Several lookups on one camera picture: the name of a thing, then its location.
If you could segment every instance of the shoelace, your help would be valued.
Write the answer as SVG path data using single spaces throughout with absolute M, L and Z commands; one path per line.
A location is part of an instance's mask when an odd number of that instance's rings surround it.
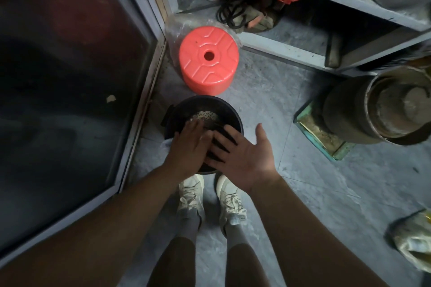
M 227 213 L 235 213 L 245 216 L 246 210 L 242 205 L 242 201 L 237 193 L 228 194 L 224 198 Z
M 196 206 L 196 195 L 198 193 L 198 186 L 188 186 L 184 187 L 183 196 L 180 197 L 180 202 L 183 203 L 187 208 Z

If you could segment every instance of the forearm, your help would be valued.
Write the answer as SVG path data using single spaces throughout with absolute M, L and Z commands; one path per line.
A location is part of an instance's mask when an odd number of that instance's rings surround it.
M 250 194 L 288 286 L 386 286 L 326 229 L 283 177 L 259 182 Z
M 159 167 L 0 270 L 0 286 L 116 286 L 178 178 Z

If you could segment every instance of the black pot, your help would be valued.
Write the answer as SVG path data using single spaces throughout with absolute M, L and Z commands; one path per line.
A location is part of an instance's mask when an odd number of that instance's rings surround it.
M 235 109 L 226 101 L 213 97 L 211 95 L 196 95 L 194 97 L 181 101 L 178 105 L 170 105 L 162 120 L 161 125 L 165 127 L 165 139 L 174 137 L 175 132 L 181 132 L 186 121 L 193 118 L 199 112 L 211 112 L 212 116 L 205 118 L 205 127 L 211 130 L 217 130 L 235 143 L 235 140 L 223 128 L 229 124 L 237 131 L 244 134 L 242 121 Z M 213 143 L 219 148 L 227 151 L 218 141 L 213 139 Z M 208 157 L 219 160 L 212 152 L 208 152 Z M 213 174 L 217 170 L 207 164 L 203 164 L 197 172 L 201 175 Z

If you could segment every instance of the hand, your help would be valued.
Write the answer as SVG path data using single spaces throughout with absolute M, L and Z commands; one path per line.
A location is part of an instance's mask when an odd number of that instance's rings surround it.
M 280 177 L 275 169 L 271 143 L 266 137 L 262 124 L 256 126 L 256 145 L 251 144 L 232 126 L 226 125 L 224 129 L 234 138 L 237 145 L 215 131 L 215 139 L 229 152 L 212 144 L 209 149 L 223 162 L 207 157 L 205 163 L 223 172 L 232 183 L 248 194 L 257 181 Z
M 188 120 L 181 134 L 175 132 L 163 166 L 178 177 L 178 182 L 184 181 L 202 166 L 212 139 L 212 131 L 203 132 L 202 120 Z

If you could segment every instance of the stool hole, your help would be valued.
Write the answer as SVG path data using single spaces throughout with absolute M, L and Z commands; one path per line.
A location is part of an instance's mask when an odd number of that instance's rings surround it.
M 212 61 L 214 59 L 214 53 L 212 51 L 207 51 L 203 57 L 206 61 Z

